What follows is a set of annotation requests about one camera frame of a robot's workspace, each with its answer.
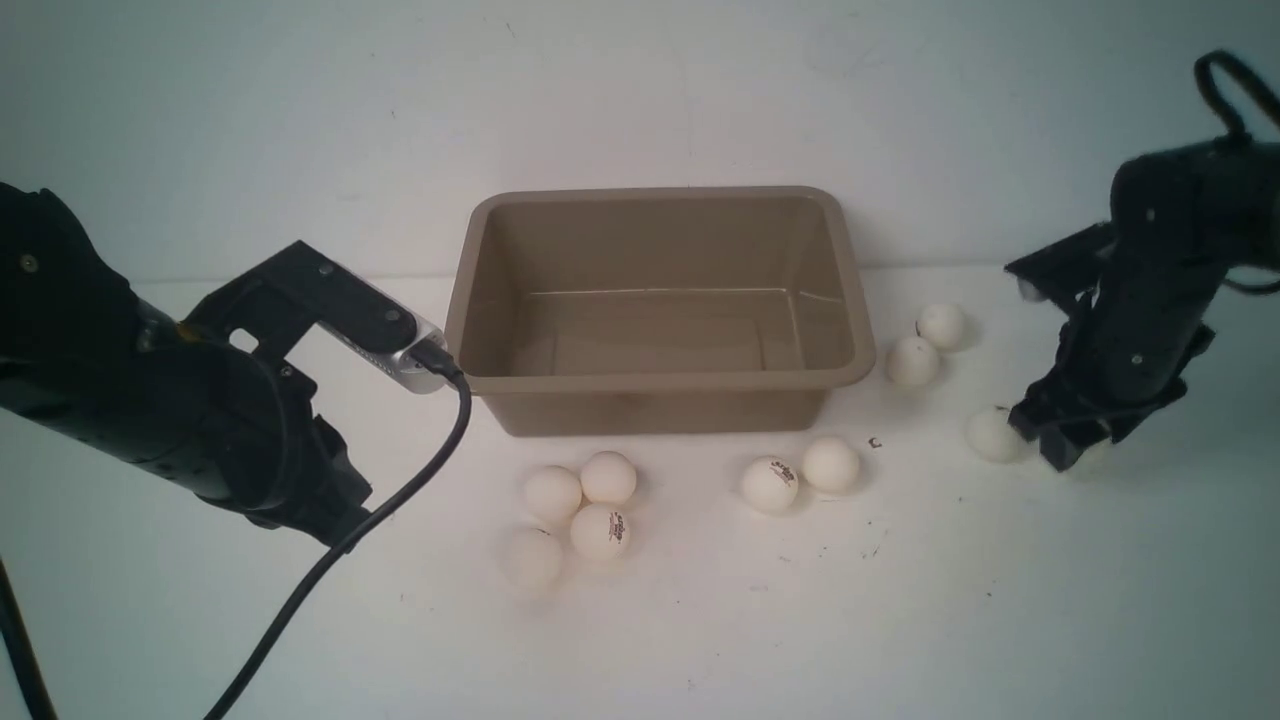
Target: black cable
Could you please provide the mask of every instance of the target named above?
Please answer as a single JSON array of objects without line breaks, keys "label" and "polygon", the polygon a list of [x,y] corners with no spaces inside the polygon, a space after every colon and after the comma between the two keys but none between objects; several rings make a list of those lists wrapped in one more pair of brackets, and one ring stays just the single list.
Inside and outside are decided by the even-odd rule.
[{"label": "black cable", "polygon": [[22,624],[18,598],[13,596],[4,559],[0,559],[0,634],[4,635],[4,644],[9,650],[13,674],[18,676],[18,688],[22,689],[22,698],[27,701],[31,720],[58,720],[54,701],[49,700],[49,691],[45,689],[45,680],[40,675],[40,664],[36,662],[31,638],[27,637],[27,626]]},{"label": "black cable", "polygon": [[[448,357],[443,350],[440,351],[440,355]],[[205,720],[221,720],[227,716],[232,705],[236,703],[236,700],[239,698],[241,693],[244,692],[244,688],[248,687],[250,680],[253,679],[253,674],[262,666],[262,661],[266,660],[266,655],[271,652],[271,647],[274,647],[275,642],[280,639],[280,634],[284,633],[285,625],[289,624],[293,615],[297,614],[300,607],[302,607],[302,602],[308,594],[311,594],[311,591],[315,589],[316,583],[319,583],[320,579],[324,578],[325,573],[328,573],[343,555],[349,552],[356,543],[361,541],[361,538],[369,534],[370,530],[376,528],[393,512],[399,510],[399,507],[413,497],[417,491],[422,489],[422,486],[435,477],[444,462],[448,461],[449,456],[453,455],[453,451],[462,441],[462,434],[466,432],[467,424],[471,421],[471,387],[467,384],[462,372],[453,366],[452,359],[448,360],[447,369],[440,374],[443,374],[445,379],[449,380],[449,383],[452,383],[458,391],[458,418],[454,421],[449,436],[440,446],[440,450],[436,451],[435,456],[431,457],[431,461],[428,462],[425,468],[413,475],[410,482],[404,483],[404,487],[397,491],[396,495],[387,500],[387,502],[378,506],[378,510],[374,510],[374,512],[366,518],[364,523],[356,525],[356,528],[351,530],[346,538],[334,544],[329,552],[325,552],[324,556],[320,557],[320,560],[311,568],[311,570],[307,571],[307,574],[289,594],[289,598],[284,601],[284,606],[280,607],[280,611],[275,614],[275,619],[266,626],[266,632],[262,633],[262,639],[257,642],[253,652],[250,653],[248,660],[244,662],[244,666],[241,667],[241,671],[232,680],[230,685],[227,687],[221,697],[218,698],[218,702],[214,703],[214,708],[205,715]]]},{"label": "black cable", "polygon": [[[218,347],[224,347],[219,343],[210,343]],[[239,348],[233,346],[225,346],[227,350],[233,350],[237,355],[247,355],[270,382],[271,392],[275,395],[276,410],[280,413],[282,421],[282,437],[284,430],[285,411],[283,400],[280,398],[279,386],[276,384],[275,375],[271,369],[252,355],[248,355]],[[467,430],[467,425],[471,423],[471,386],[467,384],[466,375],[462,370],[457,368],[453,359],[443,348],[435,347],[434,345],[426,347],[425,350],[415,354],[415,359],[421,361],[429,370],[443,375],[457,391],[458,391],[458,415],[453,423],[453,429],[449,430],[444,443],[435,452],[435,456],[417,471],[404,486],[390,496],[385,502],[378,506],[369,518],[361,524],[356,525],[347,537],[340,539],[337,544],[329,548],[311,570],[303,575],[302,580],[298,582],[293,592],[289,593],[288,600],[284,601],[284,606],[280,611],[275,614],[275,619],[266,626],[266,632],[262,633],[262,638],[253,647],[253,652],[250,653],[248,660],[241,667],[236,678],[232,679],[230,684],[223,691],[221,697],[214,703],[212,710],[205,715],[205,720],[221,720],[227,716],[227,712],[232,708],[239,696],[248,687],[248,683],[253,679],[253,675],[262,666],[266,660],[268,653],[275,646],[276,641],[284,633],[284,628],[289,624],[289,620],[297,614],[298,609],[306,601],[311,591],[315,589],[316,584],[324,578],[325,573],[329,571],[338,560],[351,552],[356,544],[367,536],[374,528],[380,525],[383,520],[390,518],[402,505],[408,502],[411,497],[417,495],[417,491],[422,489],[440,468],[449,460],[453,451],[457,450],[458,443],[462,442],[462,436]],[[282,470],[283,470],[283,454],[287,450],[282,450]],[[32,720],[56,720],[58,716],[54,712],[52,701],[49,698],[49,692],[45,688],[44,679],[40,675],[40,666],[36,662],[35,651],[31,647],[31,639],[27,637],[27,629],[22,623],[22,614],[18,610],[18,601],[13,596],[13,588],[9,585],[9,577],[4,571],[4,562],[0,560],[0,632],[4,634],[5,646],[9,651],[9,660],[13,662],[14,674],[18,676],[18,685],[22,688],[23,700],[27,702],[27,710],[31,712]]]},{"label": "black cable", "polygon": [[1196,87],[1199,90],[1201,97],[1204,99],[1204,104],[1226,126],[1226,133],[1230,138],[1247,140],[1249,133],[1244,127],[1244,119],[1240,118],[1240,113],[1226,101],[1226,97],[1222,97],[1222,92],[1217,88],[1217,82],[1213,79],[1215,65],[1222,68],[1240,86],[1244,94],[1249,96],[1249,100],[1253,100],[1258,109],[1262,110],[1262,114],[1276,128],[1280,128],[1280,97],[1276,97],[1276,94],[1267,87],[1267,83],[1239,58],[1226,50],[1215,50],[1196,60]]},{"label": "black cable", "polygon": [[1262,284],[1248,284],[1248,283],[1242,283],[1239,281],[1225,279],[1222,281],[1222,284],[1242,295],[1260,296],[1260,295],[1275,295],[1280,292],[1280,281],[1262,283]]}]

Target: white wall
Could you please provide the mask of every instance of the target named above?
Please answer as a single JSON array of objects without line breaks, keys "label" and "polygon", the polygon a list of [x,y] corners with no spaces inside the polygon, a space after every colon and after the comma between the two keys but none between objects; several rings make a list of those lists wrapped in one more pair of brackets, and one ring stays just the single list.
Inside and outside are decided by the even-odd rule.
[{"label": "white wall", "polygon": [[1208,137],[1258,0],[8,0],[0,179],[133,279],[293,238],[449,274],[509,190],[805,183],[864,263],[1000,261],[1105,215],[1125,158]]}]

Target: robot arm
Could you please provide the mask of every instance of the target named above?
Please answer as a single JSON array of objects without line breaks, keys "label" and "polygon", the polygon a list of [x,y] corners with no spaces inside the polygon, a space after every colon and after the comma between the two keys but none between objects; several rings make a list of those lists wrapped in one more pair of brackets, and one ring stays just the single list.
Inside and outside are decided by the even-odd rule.
[{"label": "robot arm", "polygon": [[[319,324],[413,392],[439,328],[296,242],[174,322],[140,300],[51,192],[0,184],[0,406],[252,523],[334,546],[369,483],[284,357]],[[230,345],[246,331],[250,354]]]},{"label": "robot arm", "polygon": [[1010,413],[1059,470],[1187,393],[1179,375],[1213,340],[1201,318],[1219,287],[1280,291],[1226,279],[1240,265],[1280,272],[1280,143],[1244,132],[1212,85],[1215,64],[1280,127],[1280,101],[1252,70],[1225,53],[1206,55],[1197,79],[1228,135],[1129,160],[1112,181],[1110,223],[1006,266],[1024,296],[1068,315],[1053,368]]}]

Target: tan plastic bin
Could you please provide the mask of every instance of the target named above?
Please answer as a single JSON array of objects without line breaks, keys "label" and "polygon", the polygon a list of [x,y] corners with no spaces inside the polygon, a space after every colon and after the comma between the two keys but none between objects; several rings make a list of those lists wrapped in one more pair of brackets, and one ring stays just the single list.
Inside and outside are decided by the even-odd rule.
[{"label": "tan plastic bin", "polygon": [[812,187],[492,197],[445,334],[513,436],[804,429],[876,363],[844,214]]}]

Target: ping pong ball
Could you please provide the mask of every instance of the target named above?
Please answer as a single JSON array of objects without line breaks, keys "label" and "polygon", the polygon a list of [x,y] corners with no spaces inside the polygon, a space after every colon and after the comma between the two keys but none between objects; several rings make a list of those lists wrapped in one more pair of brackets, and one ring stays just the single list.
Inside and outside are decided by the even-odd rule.
[{"label": "ping pong ball", "polygon": [[580,475],[582,495],[591,502],[622,505],[636,491],[636,466],[620,452],[596,452]]},{"label": "ping pong ball", "polygon": [[964,341],[964,311],[959,305],[940,302],[920,310],[915,320],[915,334],[946,352],[960,347]]},{"label": "ping pong ball", "polygon": [[539,468],[525,480],[525,506],[544,523],[563,525],[581,503],[577,475],[559,465]]},{"label": "ping pong ball", "polygon": [[573,516],[568,538],[582,557],[613,560],[631,544],[631,523],[616,506],[595,502]]},{"label": "ping pong ball", "polygon": [[503,573],[526,592],[545,591],[559,577],[564,550],[547,530],[526,528],[513,534],[503,556]]},{"label": "ping pong ball", "polygon": [[893,343],[884,359],[888,379],[900,386],[923,386],[938,374],[942,357],[923,337],[909,336]]},{"label": "ping pong ball", "polygon": [[782,512],[795,501],[799,489],[795,470],[772,455],[754,460],[742,473],[742,497],[760,512]]},{"label": "ping pong ball", "polygon": [[1009,410],[988,407],[975,413],[964,427],[964,438],[979,457],[989,462],[1012,462],[1027,451],[1027,441],[1009,424]]},{"label": "ping pong ball", "polygon": [[809,445],[800,473],[814,489],[829,495],[846,492],[858,480],[858,452],[838,437],[820,437]]}]

